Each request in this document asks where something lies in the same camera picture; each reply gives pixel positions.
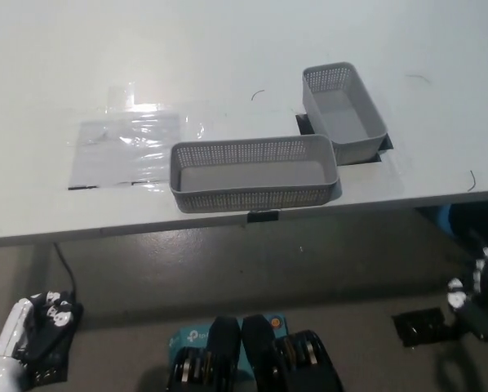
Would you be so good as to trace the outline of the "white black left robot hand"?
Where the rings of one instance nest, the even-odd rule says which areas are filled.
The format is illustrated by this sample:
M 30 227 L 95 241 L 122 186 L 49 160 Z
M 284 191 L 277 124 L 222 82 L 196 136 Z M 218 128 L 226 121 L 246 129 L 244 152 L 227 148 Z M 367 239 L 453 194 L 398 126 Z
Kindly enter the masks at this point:
M 69 292 L 42 292 L 18 300 L 0 334 L 0 358 L 38 363 L 75 330 L 83 306 Z

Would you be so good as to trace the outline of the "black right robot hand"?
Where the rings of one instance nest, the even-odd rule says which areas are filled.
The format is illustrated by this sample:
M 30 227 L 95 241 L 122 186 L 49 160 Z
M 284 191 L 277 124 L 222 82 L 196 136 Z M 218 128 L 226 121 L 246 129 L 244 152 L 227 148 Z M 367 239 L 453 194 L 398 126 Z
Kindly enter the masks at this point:
M 474 261 L 469 279 L 448 282 L 446 298 L 456 319 L 476 338 L 488 341 L 488 247 Z

